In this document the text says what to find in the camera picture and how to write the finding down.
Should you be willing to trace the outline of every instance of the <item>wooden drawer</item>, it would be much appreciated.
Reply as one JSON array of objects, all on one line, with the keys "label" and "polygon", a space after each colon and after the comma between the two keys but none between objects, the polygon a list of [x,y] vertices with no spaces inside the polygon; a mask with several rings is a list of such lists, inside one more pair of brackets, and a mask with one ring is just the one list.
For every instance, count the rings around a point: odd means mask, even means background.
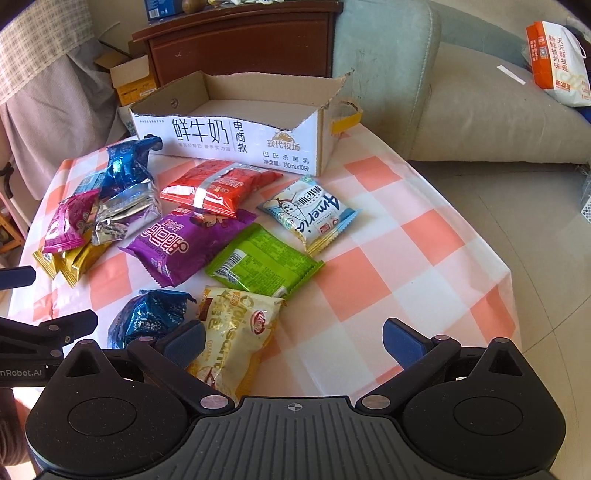
[{"label": "wooden drawer", "polygon": [[202,70],[330,76],[335,0],[240,5],[183,15],[134,34],[147,40],[160,85]]}]

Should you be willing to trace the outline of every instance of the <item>orange and white paper bag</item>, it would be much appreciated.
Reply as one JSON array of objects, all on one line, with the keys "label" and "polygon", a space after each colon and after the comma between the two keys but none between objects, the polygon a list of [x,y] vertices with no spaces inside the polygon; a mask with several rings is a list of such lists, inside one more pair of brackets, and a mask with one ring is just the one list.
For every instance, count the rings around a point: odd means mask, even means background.
[{"label": "orange and white paper bag", "polygon": [[575,36],[562,25],[535,22],[527,39],[536,85],[563,105],[591,106],[586,55]]}]

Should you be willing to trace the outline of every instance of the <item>table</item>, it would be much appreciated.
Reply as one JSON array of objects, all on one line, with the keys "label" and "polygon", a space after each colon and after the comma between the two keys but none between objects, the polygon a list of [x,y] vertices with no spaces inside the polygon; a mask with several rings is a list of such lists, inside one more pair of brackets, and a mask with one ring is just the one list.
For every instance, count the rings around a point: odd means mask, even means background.
[{"label": "table", "polygon": [[[58,202],[107,160],[102,149],[62,164],[33,222],[21,265],[36,266],[31,254],[40,247]],[[165,186],[199,161],[151,155],[150,169]],[[246,208],[256,211],[295,178],[287,174],[262,189]],[[466,346],[485,346],[496,336],[520,346],[508,267],[378,137],[361,125],[345,132],[320,182],[361,213],[319,255],[326,265],[282,310],[253,394],[349,395],[355,401],[401,370],[381,340],[382,325],[393,316],[428,337],[445,333]],[[164,204],[167,211],[174,207]],[[302,249],[273,218],[258,213],[265,228]],[[38,323],[92,308],[99,317],[92,338],[103,347],[124,304],[141,288],[157,288],[139,261],[116,247],[74,289],[60,275],[51,281],[40,268],[37,272],[32,286],[14,291],[9,317]],[[200,298],[208,284],[216,282],[199,272],[178,289]]]}]

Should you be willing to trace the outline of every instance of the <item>silver foil package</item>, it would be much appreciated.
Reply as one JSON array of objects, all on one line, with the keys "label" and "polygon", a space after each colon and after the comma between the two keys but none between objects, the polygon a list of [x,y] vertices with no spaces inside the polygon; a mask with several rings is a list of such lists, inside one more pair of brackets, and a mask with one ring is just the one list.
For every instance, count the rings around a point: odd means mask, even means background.
[{"label": "silver foil package", "polygon": [[144,180],[101,202],[96,212],[92,244],[123,240],[160,217],[158,190],[154,182]]}]

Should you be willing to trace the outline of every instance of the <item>green snack package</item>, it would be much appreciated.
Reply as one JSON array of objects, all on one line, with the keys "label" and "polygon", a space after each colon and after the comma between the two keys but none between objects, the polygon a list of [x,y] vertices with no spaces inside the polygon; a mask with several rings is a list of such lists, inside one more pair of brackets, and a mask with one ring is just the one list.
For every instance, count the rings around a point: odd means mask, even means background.
[{"label": "green snack package", "polygon": [[253,223],[213,259],[205,273],[229,288],[289,298],[322,265]]}]

